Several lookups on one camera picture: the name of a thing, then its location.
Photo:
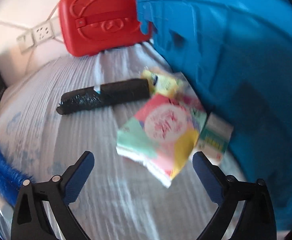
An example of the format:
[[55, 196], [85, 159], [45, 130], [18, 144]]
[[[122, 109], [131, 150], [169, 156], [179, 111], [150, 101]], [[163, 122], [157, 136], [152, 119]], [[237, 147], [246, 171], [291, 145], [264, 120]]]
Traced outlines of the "green white medicine box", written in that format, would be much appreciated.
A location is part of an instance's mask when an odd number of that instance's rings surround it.
[[198, 142], [192, 154], [201, 151], [213, 165], [219, 165], [227, 150], [234, 127], [210, 113], [199, 135]]

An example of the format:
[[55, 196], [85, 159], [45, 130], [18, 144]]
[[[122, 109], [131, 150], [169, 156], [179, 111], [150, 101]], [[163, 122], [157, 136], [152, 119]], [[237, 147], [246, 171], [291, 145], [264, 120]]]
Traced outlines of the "colourful tissue packet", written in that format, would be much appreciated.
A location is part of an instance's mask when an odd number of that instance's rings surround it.
[[154, 95], [117, 132], [117, 153], [142, 164], [166, 188], [186, 165], [207, 114], [197, 104]]

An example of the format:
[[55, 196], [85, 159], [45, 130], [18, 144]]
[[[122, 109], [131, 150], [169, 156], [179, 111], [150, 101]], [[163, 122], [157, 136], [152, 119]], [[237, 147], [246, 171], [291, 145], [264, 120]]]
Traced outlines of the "blue feather duster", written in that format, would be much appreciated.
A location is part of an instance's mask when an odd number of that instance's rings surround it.
[[35, 182], [31, 176], [13, 168], [0, 150], [0, 194], [13, 207], [25, 180]]

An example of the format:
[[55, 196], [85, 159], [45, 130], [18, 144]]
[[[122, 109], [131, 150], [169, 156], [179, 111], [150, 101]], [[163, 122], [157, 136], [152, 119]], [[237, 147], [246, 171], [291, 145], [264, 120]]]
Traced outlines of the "yellow snack packet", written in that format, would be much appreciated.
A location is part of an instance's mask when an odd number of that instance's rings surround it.
[[168, 98], [175, 98], [185, 87], [182, 79], [157, 67], [144, 69], [141, 78], [147, 80], [151, 95], [160, 94]]

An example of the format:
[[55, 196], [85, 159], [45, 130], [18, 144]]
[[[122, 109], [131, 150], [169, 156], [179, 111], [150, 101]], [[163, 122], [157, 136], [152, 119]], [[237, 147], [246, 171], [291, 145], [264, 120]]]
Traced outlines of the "blue plastic crate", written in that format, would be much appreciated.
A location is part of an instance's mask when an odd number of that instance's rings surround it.
[[234, 126], [230, 152], [291, 230], [292, 0], [137, 0], [137, 12], [205, 109]]

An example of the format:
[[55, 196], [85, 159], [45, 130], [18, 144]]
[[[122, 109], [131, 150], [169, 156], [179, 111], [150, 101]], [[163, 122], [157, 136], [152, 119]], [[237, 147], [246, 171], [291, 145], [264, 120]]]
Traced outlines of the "red toy suitcase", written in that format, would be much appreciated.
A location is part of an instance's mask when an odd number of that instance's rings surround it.
[[132, 46], [151, 38], [151, 27], [141, 31], [136, 0], [60, 0], [62, 37], [76, 57]]

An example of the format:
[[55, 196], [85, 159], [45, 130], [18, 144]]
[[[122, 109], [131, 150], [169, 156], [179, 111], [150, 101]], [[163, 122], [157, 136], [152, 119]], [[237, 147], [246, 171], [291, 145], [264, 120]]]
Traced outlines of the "wall socket panel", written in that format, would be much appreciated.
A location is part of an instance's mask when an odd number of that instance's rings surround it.
[[42, 44], [53, 37], [54, 31], [52, 24], [50, 21], [45, 21], [20, 35], [16, 41], [20, 52], [24, 54], [30, 49], [35, 48], [37, 45]]

